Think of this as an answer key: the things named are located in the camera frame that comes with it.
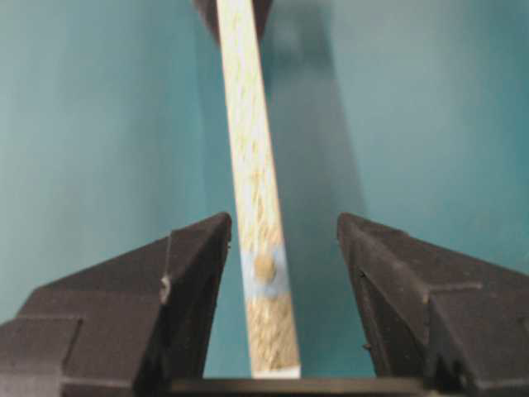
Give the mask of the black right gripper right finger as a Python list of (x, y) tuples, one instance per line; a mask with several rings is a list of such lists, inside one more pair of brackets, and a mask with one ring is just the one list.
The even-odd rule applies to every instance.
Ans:
[(527, 275), (352, 213), (336, 235), (376, 375), (527, 395)]

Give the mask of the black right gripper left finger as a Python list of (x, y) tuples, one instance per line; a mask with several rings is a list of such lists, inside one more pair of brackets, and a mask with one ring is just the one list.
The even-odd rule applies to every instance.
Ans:
[(202, 378), (231, 217), (34, 289), (1, 326), (4, 396), (153, 396)]

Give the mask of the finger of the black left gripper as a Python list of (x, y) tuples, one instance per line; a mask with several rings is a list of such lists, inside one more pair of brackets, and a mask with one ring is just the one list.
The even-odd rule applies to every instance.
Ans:
[(204, 25), (212, 34), (214, 41), (219, 44), (219, 27), (216, 0), (193, 0), (193, 6), (198, 11)]
[(252, 6), (255, 19), (255, 30), (259, 40), (262, 39), (266, 24), (269, 18), (270, 11), (274, 4), (273, 0), (253, 0)]

